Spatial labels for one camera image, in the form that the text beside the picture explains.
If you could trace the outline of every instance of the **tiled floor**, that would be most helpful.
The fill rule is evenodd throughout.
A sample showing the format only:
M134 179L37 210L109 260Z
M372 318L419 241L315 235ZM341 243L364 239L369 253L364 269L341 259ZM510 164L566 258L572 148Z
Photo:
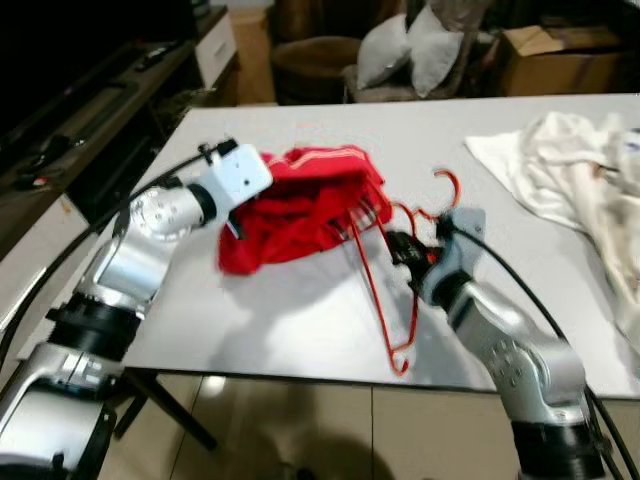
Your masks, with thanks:
M193 407L219 447L206 451L148 403L112 443L100 480L293 480L293 465L319 480L511 480L518 467L493 395L219 377L161 381ZM637 460L640 405L607 406Z

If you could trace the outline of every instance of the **robotic arm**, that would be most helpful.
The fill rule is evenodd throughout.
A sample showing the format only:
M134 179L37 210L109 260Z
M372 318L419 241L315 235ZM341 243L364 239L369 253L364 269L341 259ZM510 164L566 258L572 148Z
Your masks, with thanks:
M231 222L232 210L271 185L256 149L228 140L192 183L156 187L116 221L56 322L0 401L0 478L97 478L115 414L104 399L144 321L171 257L193 229Z
M491 374L511 420L521 478L604 478L590 436L579 357L493 287L473 280L481 252L454 235L453 225L480 237L484 213L463 208L448 213L437 229L442 247L388 232L394 263L409 267L410 286L427 304L445 310L461 343Z

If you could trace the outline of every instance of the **cardboard box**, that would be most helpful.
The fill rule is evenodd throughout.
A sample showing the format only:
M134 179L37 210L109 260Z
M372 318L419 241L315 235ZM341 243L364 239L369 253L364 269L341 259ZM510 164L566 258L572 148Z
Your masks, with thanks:
M620 39L606 27L506 30L489 93L511 97L611 92L624 58Z

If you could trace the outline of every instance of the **red cloth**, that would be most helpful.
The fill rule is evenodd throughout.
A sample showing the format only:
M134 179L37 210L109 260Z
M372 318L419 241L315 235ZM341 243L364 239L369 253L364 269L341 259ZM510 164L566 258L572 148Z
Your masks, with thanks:
M351 236L349 215L360 229L383 223L392 208L383 178L358 147L295 148L283 156L262 154L274 182L256 200L236 209L246 238L229 227L220 235L218 263L227 273L250 274L340 245Z

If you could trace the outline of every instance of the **white towel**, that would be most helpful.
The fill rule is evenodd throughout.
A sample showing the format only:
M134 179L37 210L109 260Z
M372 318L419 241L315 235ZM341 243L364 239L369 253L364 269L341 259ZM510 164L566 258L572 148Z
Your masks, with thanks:
M619 301L615 322L640 353L640 131L617 115L596 128L551 112L465 143L531 212L591 236Z

